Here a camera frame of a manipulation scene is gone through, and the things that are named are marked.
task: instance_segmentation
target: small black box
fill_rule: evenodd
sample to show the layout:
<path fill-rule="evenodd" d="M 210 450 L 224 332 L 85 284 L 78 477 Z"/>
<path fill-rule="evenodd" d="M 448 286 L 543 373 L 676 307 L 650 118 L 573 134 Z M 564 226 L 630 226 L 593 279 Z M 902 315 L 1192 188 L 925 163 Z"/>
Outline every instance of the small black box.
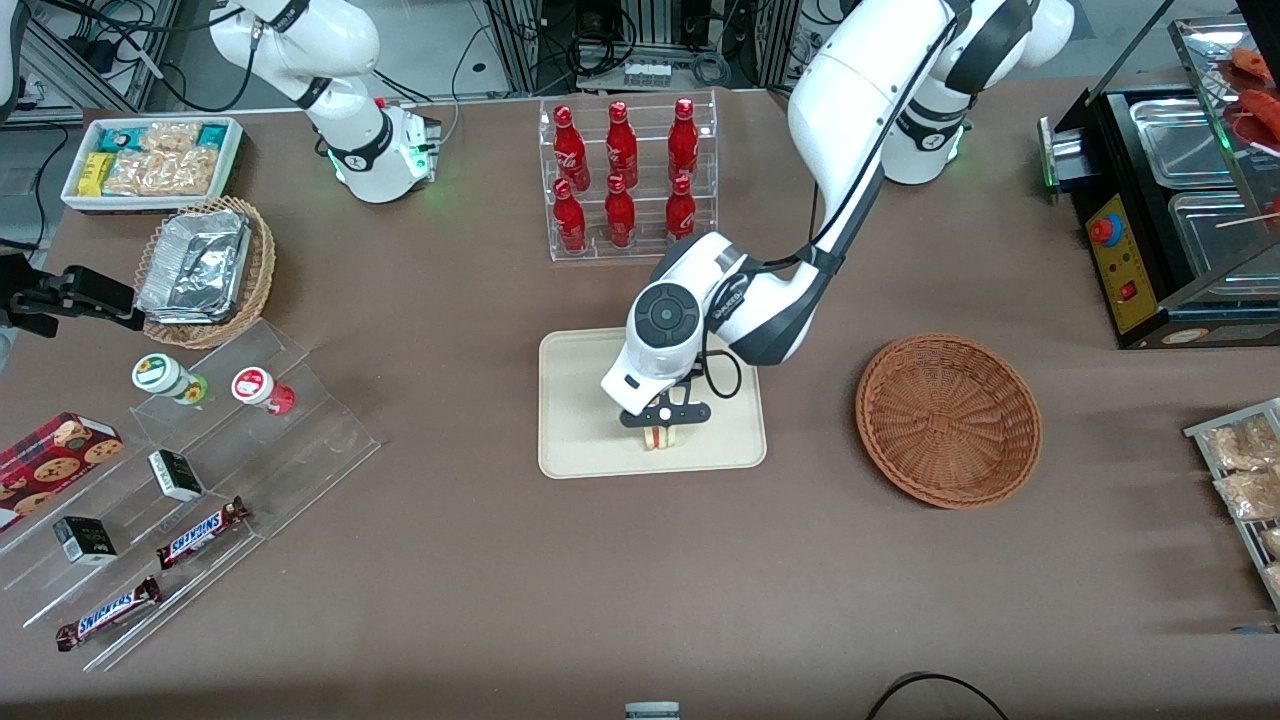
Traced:
<path fill-rule="evenodd" d="M 191 502 L 200 500 L 205 488 L 200 487 L 200 479 L 187 459 L 172 450 L 157 450 L 147 456 L 151 462 L 151 474 L 160 483 L 160 492 L 180 501 Z"/>
<path fill-rule="evenodd" d="M 54 536 L 63 546 L 67 560 L 81 565 L 106 565 L 115 560 L 115 546 L 106 537 L 101 520 L 67 515 L 54 523 Z"/>

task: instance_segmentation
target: yellow panel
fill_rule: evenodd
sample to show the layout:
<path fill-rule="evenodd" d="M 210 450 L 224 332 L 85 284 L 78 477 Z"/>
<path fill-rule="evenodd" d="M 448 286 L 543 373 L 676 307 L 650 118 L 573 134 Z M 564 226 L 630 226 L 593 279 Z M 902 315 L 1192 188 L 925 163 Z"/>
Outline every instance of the yellow panel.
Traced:
<path fill-rule="evenodd" d="M 1120 332 L 1126 333 L 1155 315 L 1158 305 L 1156 293 L 1151 290 L 1151 279 L 1147 278 L 1147 269 L 1142 264 L 1138 243 L 1134 242 L 1133 233 L 1129 231 L 1129 215 L 1125 214 L 1119 195 L 1089 218 L 1089 222 L 1084 224 L 1085 232 L 1089 232 L 1094 223 L 1111 214 L 1120 218 L 1120 241 L 1111 247 L 1105 247 L 1100 242 L 1093 242 L 1091 236 L 1089 247 L 1093 249 L 1093 258 L 1098 261 L 1098 274 L 1102 275 L 1102 287 L 1106 288 L 1111 315 Z M 1135 291 L 1129 300 L 1124 299 L 1126 284 L 1130 291 Z"/>

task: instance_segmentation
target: table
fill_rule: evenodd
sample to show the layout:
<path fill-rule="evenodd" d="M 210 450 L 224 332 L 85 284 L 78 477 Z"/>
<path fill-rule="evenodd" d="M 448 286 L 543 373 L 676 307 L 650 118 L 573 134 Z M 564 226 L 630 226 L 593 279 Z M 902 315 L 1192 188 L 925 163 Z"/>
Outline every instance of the table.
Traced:
<path fill-rule="evenodd" d="M 266 316 L 387 445 L 111 673 L 0 602 L 0 715 L 599 720 L 671 698 L 690 720 L 846 719 L 923 669 L 1015 717 L 1274 715 L 1280 638 L 1228 633 L 1272 615 L 1179 430 L 1280 395 L 1276 354 L 1114 348 L 1083 233 L 1038 182 L 1034 120 L 1083 85 L 993 88 L 942 178 L 886 187 L 804 347 L 760 373 L 760 466 L 570 482 L 538 469 L 538 343 L 621 324 L 649 268 L 547 258 L 536 104 L 466 105 L 439 182 L 385 206 L 333 181 L 302 114 L 242 115 L 233 187 L 279 246 Z M 783 255 L 812 190 L 785 114 L 718 100 L 722 231 Z M 132 277 L 155 222 L 68 213 L 49 266 Z M 1039 402 L 1043 459 L 1001 506 L 924 507 L 856 438 L 861 368 L 927 331 L 987 343 Z M 118 415 L 155 348 L 84 319 L 23 338 L 0 443 Z M 882 717 L 927 708 L 988 716 L 916 685 Z"/>

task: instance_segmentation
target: skewer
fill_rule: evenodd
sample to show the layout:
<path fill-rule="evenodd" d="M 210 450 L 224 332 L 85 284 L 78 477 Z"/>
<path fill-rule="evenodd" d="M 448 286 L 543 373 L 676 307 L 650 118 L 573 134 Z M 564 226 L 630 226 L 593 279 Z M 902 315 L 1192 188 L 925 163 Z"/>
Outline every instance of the skewer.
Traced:
<path fill-rule="evenodd" d="M 1254 218 L 1242 218 L 1239 220 L 1229 220 L 1226 223 L 1219 223 L 1213 225 L 1215 228 L 1229 228 L 1231 225 L 1243 225 L 1244 223 L 1256 223 L 1258 220 L 1270 220 L 1272 218 L 1280 218 L 1280 213 L 1267 213 L 1266 215 L 1257 215 Z"/>

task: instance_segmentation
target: red soda bottle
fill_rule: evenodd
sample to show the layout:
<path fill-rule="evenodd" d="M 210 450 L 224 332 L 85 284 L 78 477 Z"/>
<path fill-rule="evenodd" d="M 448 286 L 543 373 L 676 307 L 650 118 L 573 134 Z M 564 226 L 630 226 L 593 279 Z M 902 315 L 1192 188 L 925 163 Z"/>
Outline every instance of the red soda bottle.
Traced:
<path fill-rule="evenodd" d="M 604 200 L 604 214 L 609 217 L 609 242 L 620 250 L 631 247 L 636 233 L 636 204 L 627 193 L 626 179 L 609 176 L 609 196 Z"/>
<path fill-rule="evenodd" d="M 627 187 L 640 179 L 640 161 L 636 151 L 636 131 L 627 122 L 627 104 L 618 100 L 609 104 L 609 135 L 604 138 L 609 152 L 609 172 L 622 176 Z"/>
<path fill-rule="evenodd" d="M 581 255 L 586 251 L 586 215 L 582 214 L 582 205 L 573 197 L 573 188 L 567 179 L 556 178 L 552 190 L 556 192 L 552 214 L 556 215 L 564 252 Z"/>
<path fill-rule="evenodd" d="M 680 176 L 671 183 L 667 199 L 667 240 L 677 241 L 694 234 L 694 213 L 698 204 L 689 196 L 689 176 Z"/>
<path fill-rule="evenodd" d="M 676 122 L 667 136 L 667 156 L 671 182 L 676 182 L 681 173 L 690 178 L 698 174 L 698 127 L 694 126 L 694 101 L 689 97 L 676 100 Z"/>
<path fill-rule="evenodd" d="M 556 120 L 556 164 L 561 176 L 573 183 L 573 190 L 586 192 L 591 187 L 591 173 L 586 169 L 586 143 L 582 133 L 573 127 L 573 113 L 567 105 L 559 105 L 552 113 Z"/>

